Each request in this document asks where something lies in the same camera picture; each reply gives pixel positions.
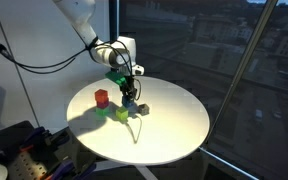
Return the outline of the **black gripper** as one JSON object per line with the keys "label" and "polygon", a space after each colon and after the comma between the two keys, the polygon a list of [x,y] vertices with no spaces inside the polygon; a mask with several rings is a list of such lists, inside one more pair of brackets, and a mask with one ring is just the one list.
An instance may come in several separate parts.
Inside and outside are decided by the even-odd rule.
{"label": "black gripper", "polygon": [[125,76],[125,79],[126,83],[120,87],[122,92],[122,99],[123,101],[128,101],[128,99],[131,98],[131,100],[134,101],[137,95],[137,89],[134,85],[135,79],[133,76]]}

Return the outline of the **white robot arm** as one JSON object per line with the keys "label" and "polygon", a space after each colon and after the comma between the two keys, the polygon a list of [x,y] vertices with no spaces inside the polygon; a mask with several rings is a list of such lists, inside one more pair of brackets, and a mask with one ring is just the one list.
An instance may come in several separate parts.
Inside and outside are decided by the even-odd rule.
{"label": "white robot arm", "polygon": [[101,41],[89,20],[95,12],[95,0],[52,0],[70,22],[96,63],[112,68],[106,77],[120,86],[128,102],[138,99],[134,77],[144,74],[144,67],[136,63],[136,41],[119,36],[114,41]]}

